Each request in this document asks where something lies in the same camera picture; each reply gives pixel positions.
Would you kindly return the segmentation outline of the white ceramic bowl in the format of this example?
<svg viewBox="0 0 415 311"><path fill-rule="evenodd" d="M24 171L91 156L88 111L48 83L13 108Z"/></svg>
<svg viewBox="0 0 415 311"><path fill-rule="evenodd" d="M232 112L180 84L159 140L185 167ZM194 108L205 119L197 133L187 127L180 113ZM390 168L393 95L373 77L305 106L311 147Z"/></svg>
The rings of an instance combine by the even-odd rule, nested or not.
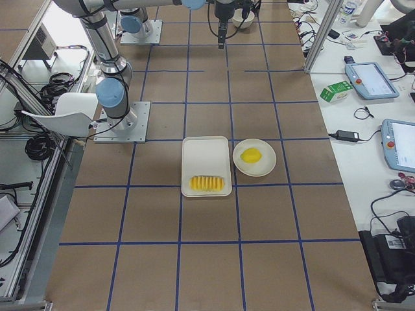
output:
<svg viewBox="0 0 415 311"><path fill-rule="evenodd" d="M255 14L252 11L249 11L249 14L245 19L243 18L242 13L242 8L236 9L231 20L235 27L240 27L240 29L247 29L253 23Z"/></svg>

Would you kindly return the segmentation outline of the yellow lemon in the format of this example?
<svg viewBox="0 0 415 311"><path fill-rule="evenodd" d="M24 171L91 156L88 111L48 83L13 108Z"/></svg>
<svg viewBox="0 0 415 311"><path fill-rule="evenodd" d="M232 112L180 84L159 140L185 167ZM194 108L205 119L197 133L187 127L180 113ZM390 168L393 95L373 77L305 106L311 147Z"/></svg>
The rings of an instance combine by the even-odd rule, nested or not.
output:
<svg viewBox="0 0 415 311"><path fill-rule="evenodd" d="M261 160L262 153L257 148L248 148L240 155L242 161L248 164L254 164Z"/></svg>

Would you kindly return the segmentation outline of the green white carton box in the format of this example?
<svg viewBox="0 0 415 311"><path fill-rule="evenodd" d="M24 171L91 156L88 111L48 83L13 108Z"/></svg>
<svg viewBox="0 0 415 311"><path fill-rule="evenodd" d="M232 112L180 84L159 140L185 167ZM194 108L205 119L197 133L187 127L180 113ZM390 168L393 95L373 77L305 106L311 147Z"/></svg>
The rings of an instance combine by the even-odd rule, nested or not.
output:
<svg viewBox="0 0 415 311"><path fill-rule="evenodd" d="M320 93L320 98L326 102L335 102L345 99L352 89L353 86L344 80L323 88Z"/></svg>

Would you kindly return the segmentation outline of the white round plate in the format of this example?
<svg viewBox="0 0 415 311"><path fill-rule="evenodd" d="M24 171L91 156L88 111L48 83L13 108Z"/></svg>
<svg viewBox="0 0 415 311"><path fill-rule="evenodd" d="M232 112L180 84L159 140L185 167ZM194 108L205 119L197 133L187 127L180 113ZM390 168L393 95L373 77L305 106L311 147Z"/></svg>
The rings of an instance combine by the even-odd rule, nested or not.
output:
<svg viewBox="0 0 415 311"><path fill-rule="evenodd" d="M233 150L235 166L247 176L262 177L269 174L276 166L274 149L260 139L245 139Z"/></svg>

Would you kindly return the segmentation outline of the white rectangular tray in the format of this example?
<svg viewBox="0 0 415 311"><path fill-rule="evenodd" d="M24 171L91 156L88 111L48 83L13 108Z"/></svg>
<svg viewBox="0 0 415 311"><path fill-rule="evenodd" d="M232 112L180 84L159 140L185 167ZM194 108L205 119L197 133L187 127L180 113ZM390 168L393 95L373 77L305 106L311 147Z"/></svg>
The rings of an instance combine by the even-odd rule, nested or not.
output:
<svg viewBox="0 0 415 311"><path fill-rule="evenodd" d="M225 186L219 192L192 190L193 176L218 176ZM228 196L232 191L230 151L223 136L187 137L182 143L182 194L188 198Z"/></svg>

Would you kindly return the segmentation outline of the sliced yellow fruit row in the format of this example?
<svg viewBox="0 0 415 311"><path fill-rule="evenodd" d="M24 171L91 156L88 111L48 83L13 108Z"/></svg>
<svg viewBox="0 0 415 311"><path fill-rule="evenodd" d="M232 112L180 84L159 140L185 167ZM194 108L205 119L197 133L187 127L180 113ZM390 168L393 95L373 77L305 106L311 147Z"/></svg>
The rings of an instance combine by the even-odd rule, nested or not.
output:
<svg viewBox="0 0 415 311"><path fill-rule="evenodd" d="M193 176L189 181L192 190L203 192L219 192L224 186L224 178L218 176Z"/></svg>

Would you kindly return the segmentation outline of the upper blue teach pendant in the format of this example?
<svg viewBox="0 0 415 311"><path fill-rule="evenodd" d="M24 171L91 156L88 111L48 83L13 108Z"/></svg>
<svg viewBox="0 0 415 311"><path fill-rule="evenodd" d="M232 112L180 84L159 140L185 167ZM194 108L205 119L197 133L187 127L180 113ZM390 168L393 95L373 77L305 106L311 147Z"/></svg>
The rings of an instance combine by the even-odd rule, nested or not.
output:
<svg viewBox="0 0 415 311"><path fill-rule="evenodd" d="M398 90L376 62L347 63L345 74L364 100L397 98Z"/></svg>

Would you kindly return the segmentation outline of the blue teach pendant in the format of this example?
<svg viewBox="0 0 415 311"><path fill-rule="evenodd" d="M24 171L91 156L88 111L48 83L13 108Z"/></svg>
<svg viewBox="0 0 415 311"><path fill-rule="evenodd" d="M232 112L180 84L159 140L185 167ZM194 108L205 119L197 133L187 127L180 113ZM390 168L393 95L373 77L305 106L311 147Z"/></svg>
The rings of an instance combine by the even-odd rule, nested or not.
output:
<svg viewBox="0 0 415 311"><path fill-rule="evenodd" d="M397 98L398 90L376 62L347 63L345 74L364 100Z"/></svg>
<svg viewBox="0 0 415 311"><path fill-rule="evenodd" d="M387 165L393 170L414 173L414 123L385 119L381 136Z"/></svg>

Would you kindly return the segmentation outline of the black power adapter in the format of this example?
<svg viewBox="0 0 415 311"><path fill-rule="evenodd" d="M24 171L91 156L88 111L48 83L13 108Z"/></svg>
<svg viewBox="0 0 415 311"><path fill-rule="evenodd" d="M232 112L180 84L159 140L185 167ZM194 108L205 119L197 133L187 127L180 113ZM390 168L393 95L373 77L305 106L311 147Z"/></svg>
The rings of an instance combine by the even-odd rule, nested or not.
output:
<svg viewBox="0 0 415 311"><path fill-rule="evenodd" d="M339 141L346 141L352 143L360 141L360 137L357 132L351 132L346 130L337 130L335 133L329 133L328 136Z"/></svg>

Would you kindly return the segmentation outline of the white plastic chair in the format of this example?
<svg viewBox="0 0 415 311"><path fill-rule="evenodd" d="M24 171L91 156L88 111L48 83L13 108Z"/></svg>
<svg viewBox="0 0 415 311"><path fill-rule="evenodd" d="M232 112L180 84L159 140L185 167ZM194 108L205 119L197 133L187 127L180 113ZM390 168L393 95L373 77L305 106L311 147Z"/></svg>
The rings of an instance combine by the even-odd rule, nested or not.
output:
<svg viewBox="0 0 415 311"><path fill-rule="evenodd" d="M94 93L65 93L58 99L54 115L35 115L27 111L22 114L49 131L68 137L87 137L97 105Z"/></svg>

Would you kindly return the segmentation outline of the grey electrical box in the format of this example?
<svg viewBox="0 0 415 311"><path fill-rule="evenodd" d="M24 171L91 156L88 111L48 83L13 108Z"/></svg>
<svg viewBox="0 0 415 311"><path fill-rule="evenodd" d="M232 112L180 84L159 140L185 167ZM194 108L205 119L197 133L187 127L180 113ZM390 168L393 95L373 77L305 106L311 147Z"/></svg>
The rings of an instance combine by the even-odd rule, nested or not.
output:
<svg viewBox="0 0 415 311"><path fill-rule="evenodd" d="M52 69L57 58L57 45L43 23L40 24L26 50L19 68L22 69L28 61L42 61L48 70Z"/></svg>

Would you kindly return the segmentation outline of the lower blue teach pendant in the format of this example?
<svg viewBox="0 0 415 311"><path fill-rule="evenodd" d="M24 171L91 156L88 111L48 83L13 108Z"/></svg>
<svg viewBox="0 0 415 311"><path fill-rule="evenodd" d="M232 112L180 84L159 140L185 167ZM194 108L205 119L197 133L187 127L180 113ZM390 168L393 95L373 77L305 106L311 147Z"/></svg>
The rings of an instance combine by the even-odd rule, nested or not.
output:
<svg viewBox="0 0 415 311"><path fill-rule="evenodd" d="M414 123L385 119L381 136L387 165L393 170L414 173Z"/></svg>

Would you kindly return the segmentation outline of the aluminium frame post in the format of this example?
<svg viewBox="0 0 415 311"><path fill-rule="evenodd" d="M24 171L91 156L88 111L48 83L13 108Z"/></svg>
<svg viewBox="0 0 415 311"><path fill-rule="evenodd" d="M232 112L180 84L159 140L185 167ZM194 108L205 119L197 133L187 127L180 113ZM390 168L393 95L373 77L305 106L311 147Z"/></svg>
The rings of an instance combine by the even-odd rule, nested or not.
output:
<svg viewBox="0 0 415 311"><path fill-rule="evenodd" d="M331 27L335 21L335 18L338 14L339 8L342 4L342 1L332 0L328 3L328 8L325 11L325 14L320 23L317 35L314 39L314 43L311 46L309 53L306 57L304 64L304 71L310 73L313 65L320 54L321 48L331 30Z"/></svg>

